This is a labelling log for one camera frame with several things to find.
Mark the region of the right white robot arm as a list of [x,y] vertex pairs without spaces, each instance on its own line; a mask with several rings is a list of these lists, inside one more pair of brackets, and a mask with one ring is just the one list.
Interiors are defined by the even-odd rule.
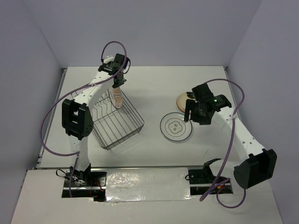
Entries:
[[265,149],[237,118],[230,101],[224,95],[214,95],[207,84],[192,89],[194,99],[186,100],[184,121],[200,125],[216,122],[222,131],[233,134],[233,147],[241,164],[234,167],[234,179],[242,189],[249,189],[272,178],[277,154]]

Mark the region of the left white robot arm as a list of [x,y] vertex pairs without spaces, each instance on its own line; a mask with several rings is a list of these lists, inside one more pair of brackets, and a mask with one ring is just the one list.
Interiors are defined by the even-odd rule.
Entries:
[[62,102],[62,127],[69,136],[71,151],[78,153],[70,172],[81,186],[88,185],[92,179],[88,158],[88,136],[93,130],[92,109],[108,89],[126,82],[124,70],[129,62],[130,59],[122,54],[106,57],[87,87],[73,99]]

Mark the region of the cream peach plate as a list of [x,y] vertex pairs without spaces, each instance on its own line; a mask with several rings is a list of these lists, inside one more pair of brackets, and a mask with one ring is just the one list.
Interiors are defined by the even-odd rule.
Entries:
[[180,111],[185,112],[186,100],[195,100],[194,94],[190,91],[184,92],[177,97],[176,104]]

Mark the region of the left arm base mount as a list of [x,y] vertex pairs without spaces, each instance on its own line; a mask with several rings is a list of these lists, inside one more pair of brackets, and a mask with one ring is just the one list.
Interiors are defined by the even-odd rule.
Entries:
[[62,198],[91,198],[95,202],[106,201],[107,172],[85,172],[73,170],[56,170],[56,176],[63,178]]

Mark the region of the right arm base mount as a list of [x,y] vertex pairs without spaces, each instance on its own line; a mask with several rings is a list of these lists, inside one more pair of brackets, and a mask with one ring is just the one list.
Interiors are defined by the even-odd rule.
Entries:
[[[190,184],[190,194],[192,196],[202,195],[209,189],[218,173],[216,172],[216,174],[214,175],[211,171],[210,165],[216,165],[216,162],[219,160],[221,159],[212,159],[208,162],[205,162],[203,167],[201,168],[192,168],[188,170],[188,174],[185,176],[185,180],[187,180]],[[220,176],[217,184],[226,179],[226,177]],[[230,182],[227,182],[213,189],[209,194],[216,195],[216,193],[219,192],[220,189],[223,189],[220,194],[233,193]]]

